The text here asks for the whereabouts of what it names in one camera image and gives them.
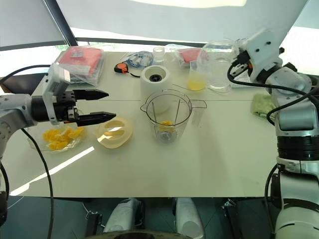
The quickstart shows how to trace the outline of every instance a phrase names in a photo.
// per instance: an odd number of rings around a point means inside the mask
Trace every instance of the white table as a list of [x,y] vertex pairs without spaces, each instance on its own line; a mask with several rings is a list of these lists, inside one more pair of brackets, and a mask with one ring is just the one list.
[[[152,138],[148,118],[139,109],[139,80],[113,71],[123,53],[108,52],[106,56],[98,89],[110,97],[78,101],[78,106],[85,114],[108,111],[130,120],[133,136],[120,148],[106,149],[92,134],[97,126],[91,125],[86,139],[76,148],[45,154],[49,169],[54,169],[55,197],[263,195],[277,156],[273,126],[250,113],[252,96],[263,91],[234,89],[219,95],[205,90],[195,95],[185,90],[192,99],[207,100],[207,110],[199,127],[189,122],[180,141],[162,145]],[[183,83],[185,76],[186,71],[174,82]],[[3,164],[15,195],[49,196],[46,177],[37,178],[44,173],[43,165],[22,132],[16,132],[8,142]]]

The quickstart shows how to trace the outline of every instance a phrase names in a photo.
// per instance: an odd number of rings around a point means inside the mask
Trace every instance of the floor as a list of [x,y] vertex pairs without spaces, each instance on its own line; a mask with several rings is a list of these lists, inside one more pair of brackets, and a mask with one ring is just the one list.
[[[10,197],[10,207],[21,197]],[[103,215],[102,224],[107,222],[112,210],[122,199],[92,199],[86,202],[88,210]],[[153,231],[174,232],[172,199],[146,198],[146,228]],[[205,227],[207,239],[232,239],[231,229],[221,206],[222,198],[194,198],[194,203]],[[0,239],[43,239],[46,238],[50,201],[47,198],[23,197],[8,210],[6,223],[0,228]],[[268,239],[269,228],[261,199],[237,202],[229,208],[232,218],[237,217],[241,238]],[[55,200],[53,239],[82,239],[86,229],[86,211],[81,202]]]

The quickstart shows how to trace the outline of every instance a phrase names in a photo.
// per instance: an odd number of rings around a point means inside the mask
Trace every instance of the clear bowl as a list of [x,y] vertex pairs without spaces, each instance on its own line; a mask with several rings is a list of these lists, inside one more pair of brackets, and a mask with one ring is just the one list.
[[[61,131],[64,131],[68,127],[71,127],[72,129],[76,129],[78,126],[76,123],[66,123],[66,124],[60,123],[60,125],[52,125],[50,122],[41,122],[36,126],[27,128],[26,130],[35,139],[41,152],[58,153],[58,152],[64,152],[64,151],[67,151],[71,148],[74,148],[81,141],[83,141],[83,139],[85,138],[85,135],[86,135],[86,128],[84,128],[84,130],[82,131],[80,136],[78,136],[75,139],[70,140],[70,142],[63,149],[60,149],[60,150],[51,150],[49,147],[47,147],[49,142],[44,141],[42,135],[45,131],[52,129],[52,128],[58,128]],[[35,149],[33,142],[29,138],[27,140],[30,143],[31,148]]]

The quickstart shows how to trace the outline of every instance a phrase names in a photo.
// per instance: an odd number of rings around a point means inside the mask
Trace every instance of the red package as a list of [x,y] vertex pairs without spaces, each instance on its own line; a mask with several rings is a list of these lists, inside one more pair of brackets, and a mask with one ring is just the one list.
[[71,46],[58,62],[71,74],[91,76],[101,57],[101,49]]
[[201,48],[187,48],[187,49],[179,49],[178,52],[180,56],[183,58],[185,63],[189,63],[190,61],[196,61],[199,56]]

